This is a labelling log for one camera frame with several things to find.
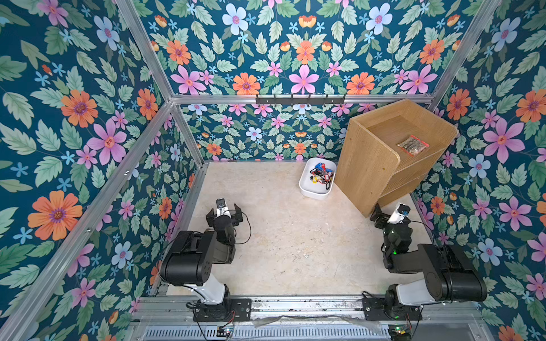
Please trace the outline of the wooden shelf cabinet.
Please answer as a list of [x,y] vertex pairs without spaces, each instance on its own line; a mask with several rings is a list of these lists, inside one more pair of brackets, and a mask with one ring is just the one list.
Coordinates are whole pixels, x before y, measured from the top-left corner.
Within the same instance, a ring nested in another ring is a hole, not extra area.
[[[407,155],[397,144],[411,135],[429,148]],[[335,185],[369,217],[376,203],[385,206],[415,190],[457,135],[453,124],[409,99],[353,117]]]

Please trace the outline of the white storage tray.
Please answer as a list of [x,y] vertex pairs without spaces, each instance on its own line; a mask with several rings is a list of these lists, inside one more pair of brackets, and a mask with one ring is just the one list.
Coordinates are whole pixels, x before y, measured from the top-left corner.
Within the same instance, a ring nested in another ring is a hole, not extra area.
[[332,188],[337,165],[326,159],[312,158],[306,162],[299,180],[300,193],[315,200],[325,200]]

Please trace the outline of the pile of colourful key tags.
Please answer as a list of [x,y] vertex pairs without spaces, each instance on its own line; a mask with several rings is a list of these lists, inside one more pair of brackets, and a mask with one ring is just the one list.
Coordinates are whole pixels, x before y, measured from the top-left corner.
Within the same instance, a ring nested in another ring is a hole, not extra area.
[[327,168],[325,163],[317,163],[309,173],[309,179],[313,184],[324,185],[326,190],[331,188],[334,179],[334,171]]

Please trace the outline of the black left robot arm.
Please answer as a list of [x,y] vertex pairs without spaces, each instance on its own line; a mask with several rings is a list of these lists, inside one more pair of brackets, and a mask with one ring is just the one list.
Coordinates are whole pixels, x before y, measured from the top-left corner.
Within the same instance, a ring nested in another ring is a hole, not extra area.
[[248,243],[237,241],[236,227],[248,216],[237,205],[226,206],[223,199],[206,215],[204,232],[180,231],[171,242],[159,270],[166,283],[190,290],[203,305],[227,305],[229,288],[213,275],[213,265],[232,264],[236,247]]

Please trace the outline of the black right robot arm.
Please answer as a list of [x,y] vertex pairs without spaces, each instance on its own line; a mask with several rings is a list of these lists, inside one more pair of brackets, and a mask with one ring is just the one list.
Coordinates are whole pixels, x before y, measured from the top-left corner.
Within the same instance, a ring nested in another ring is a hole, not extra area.
[[458,245],[418,244],[411,251],[410,207],[399,204],[392,214],[375,205],[370,220],[382,230],[383,263],[391,274],[422,274],[409,284],[393,284],[385,293],[391,306],[432,305],[442,302],[483,302],[488,291],[483,277]]

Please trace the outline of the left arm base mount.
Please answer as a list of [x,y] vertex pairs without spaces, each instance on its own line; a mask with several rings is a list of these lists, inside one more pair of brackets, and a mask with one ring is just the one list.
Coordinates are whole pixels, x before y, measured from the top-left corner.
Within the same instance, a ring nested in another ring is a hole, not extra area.
[[201,302],[193,305],[194,322],[247,322],[250,321],[253,301],[249,298],[228,298],[217,305]]

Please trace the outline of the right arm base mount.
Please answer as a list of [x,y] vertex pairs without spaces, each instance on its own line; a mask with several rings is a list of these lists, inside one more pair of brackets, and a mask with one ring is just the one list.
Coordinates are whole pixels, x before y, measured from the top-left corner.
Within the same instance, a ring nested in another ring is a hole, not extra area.
[[415,305],[402,305],[393,291],[386,296],[372,295],[368,291],[362,293],[361,303],[367,321],[420,321],[422,309]]

